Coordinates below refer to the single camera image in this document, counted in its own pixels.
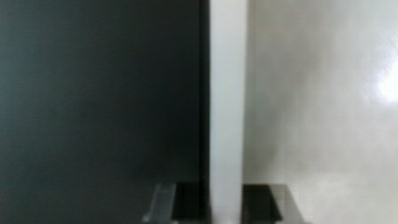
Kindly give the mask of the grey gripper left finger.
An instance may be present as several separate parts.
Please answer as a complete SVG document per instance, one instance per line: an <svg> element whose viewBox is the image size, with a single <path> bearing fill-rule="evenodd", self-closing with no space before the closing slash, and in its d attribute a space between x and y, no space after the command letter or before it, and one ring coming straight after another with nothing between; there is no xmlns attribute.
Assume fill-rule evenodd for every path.
<svg viewBox="0 0 398 224"><path fill-rule="evenodd" d="M205 193L198 182L157 185L142 224L205 224Z"/></svg>

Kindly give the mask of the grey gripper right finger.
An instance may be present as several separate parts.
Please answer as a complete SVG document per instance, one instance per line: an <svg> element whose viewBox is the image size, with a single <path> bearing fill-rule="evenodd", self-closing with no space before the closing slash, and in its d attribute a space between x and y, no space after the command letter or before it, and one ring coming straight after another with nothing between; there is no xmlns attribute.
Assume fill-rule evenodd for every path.
<svg viewBox="0 0 398 224"><path fill-rule="evenodd" d="M242 224L309 224L286 185L244 185Z"/></svg>

